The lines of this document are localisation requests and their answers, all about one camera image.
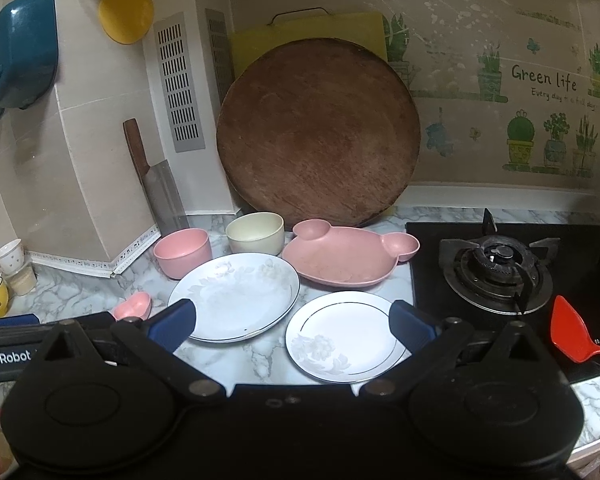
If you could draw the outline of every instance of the pink bear-shaped plate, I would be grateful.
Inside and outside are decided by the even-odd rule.
[[[282,258],[301,276],[323,285],[375,285],[420,249],[418,239],[407,233],[379,235],[319,219],[296,224],[294,233]]]

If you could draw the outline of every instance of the wooden cutting board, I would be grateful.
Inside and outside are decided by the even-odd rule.
[[[357,226],[406,188],[420,121],[394,70],[343,40],[270,50],[231,86],[218,153],[238,193],[292,226],[308,218]]]

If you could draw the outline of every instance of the white plate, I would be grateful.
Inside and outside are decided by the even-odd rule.
[[[286,327],[289,355],[323,381],[373,379],[406,352],[389,330],[390,307],[389,301],[367,292],[334,292],[310,301]]]
[[[173,289],[169,304],[196,306],[190,338],[229,343],[254,337],[279,322],[300,291],[296,270],[268,254],[230,254],[193,269]]]

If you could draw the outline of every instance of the cutting board handle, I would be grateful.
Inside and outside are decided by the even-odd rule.
[[[129,119],[122,123],[122,128],[125,131],[126,144],[129,146],[129,152],[131,152],[131,160],[136,167],[138,176],[142,178],[149,171],[149,163],[146,161],[138,122],[135,119]]]
[[[273,22],[276,21],[276,18],[278,16],[283,16],[284,14],[293,14],[294,12],[305,12],[306,10],[323,10],[324,12],[326,12],[327,14],[330,14],[330,12],[325,9],[324,7],[307,7],[306,9],[296,9],[296,10],[288,10],[286,12],[279,12],[277,13],[269,23],[267,23],[267,25],[273,25]]]

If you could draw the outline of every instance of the pink bowl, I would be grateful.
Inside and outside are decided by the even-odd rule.
[[[165,236],[154,247],[154,256],[167,276],[181,280],[211,259],[211,243],[204,229],[183,229]]]
[[[136,292],[128,300],[120,303],[111,311],[115,319],[125,319],[125,317],[139,317],[147,319],[151,312],[151,296],[146,292]]]

